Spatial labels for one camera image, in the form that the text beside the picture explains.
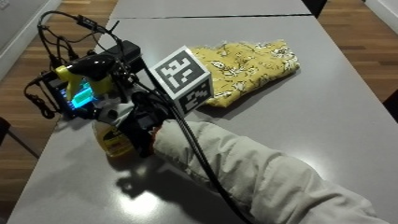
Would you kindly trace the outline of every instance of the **yellow object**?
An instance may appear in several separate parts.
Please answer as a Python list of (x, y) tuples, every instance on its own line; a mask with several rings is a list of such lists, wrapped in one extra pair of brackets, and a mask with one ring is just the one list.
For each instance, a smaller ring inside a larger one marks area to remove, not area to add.
[(106, 76), (100, 81), (93, 81), (90, 78), (86, 78), (90, 89), (94, 93), (94, 96), (101, 96), (105, 93), (109, 93), (113, 90), (112, 78)]
[(193, 47), (192, 52), (211, 73), (214, 98), (207, 105), (226, 107), (243, 94), (298, 68), (298, 60), (283, 40), (271, 43), (225, 43)]
[(98, 144), (109, 157), (120, 157), (134, 149), (130, 141), (116, 127), (100, 121), (94, 121), (92, 129)]
[[(80, 83), (82, 81), (82, 76), (78, 74), (73, 74), (66, 70), (66, 67), (62, 65), (54, 69), (58, 78), (62, 81), (66, 81), (66, 99), (70, 101), (80, 90)], [(93, 91), (94, 96), (101, 96), (105, 93), (109, 93), (113, 90), (112, 78), (106, 76), (100, 81), (93, 81), (90, 78), (86, 78), (90, 89)]]
[(70, 101), (74, 94), (80, 89), (80, 83), (82, 81), (82, 76), (77, 76), (66, 70), (66, 67), (62, 65), (54, 69), (58, 78), (62, 81), (66, 81), (66, 99)]

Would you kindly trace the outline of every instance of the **yellow cloth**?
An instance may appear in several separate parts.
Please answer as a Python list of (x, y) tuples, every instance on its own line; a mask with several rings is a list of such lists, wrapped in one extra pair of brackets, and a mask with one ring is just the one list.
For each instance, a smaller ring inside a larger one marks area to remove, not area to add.
[(211, 73), (214, 98), (206, 104), (226, 107), (269, 81), (285, 77), (298, 67), (283, 40), (271, 43), (225, 43), (219, 47), (193, 47), (192, 52)]

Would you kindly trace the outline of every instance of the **person's arm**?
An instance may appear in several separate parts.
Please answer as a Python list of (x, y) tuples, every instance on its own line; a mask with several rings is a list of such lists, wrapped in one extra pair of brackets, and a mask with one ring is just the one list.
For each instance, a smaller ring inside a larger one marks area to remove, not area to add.
[[(203, 154), (241, 210), (261, 223), (387, 223), (370, 202), (325, 181), (301, 160), (210, 123), (190, 122)], [(178, 124), (166, 120), (156, 134), (154, 153), (211, 188)]]

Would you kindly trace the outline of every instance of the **chair leg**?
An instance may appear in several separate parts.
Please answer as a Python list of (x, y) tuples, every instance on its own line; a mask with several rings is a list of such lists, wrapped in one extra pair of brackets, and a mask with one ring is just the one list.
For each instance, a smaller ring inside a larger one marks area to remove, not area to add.
[(383, 102), (383, 105), (385, 105), (389, 113), (394, 117), (395, 121), (398, 122), (398, 90)]
[(9, 136), (13, 138), (13, 140), (25, 148), (25, 150), (32, 154), (32, 156), (38, 160), (38, 154), (34, 152), (33, 147), (30, 147), (14, 134), (14, 130), (10, 130), (9, 127)]

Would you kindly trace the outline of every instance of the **yellow bottle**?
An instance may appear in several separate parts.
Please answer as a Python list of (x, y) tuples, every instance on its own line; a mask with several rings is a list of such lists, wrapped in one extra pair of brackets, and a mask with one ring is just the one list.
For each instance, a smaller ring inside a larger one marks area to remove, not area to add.
[(134, 150), (130, 141), (114, 126), (94, 120), (92, 129), (108, 157), (120, 157)]

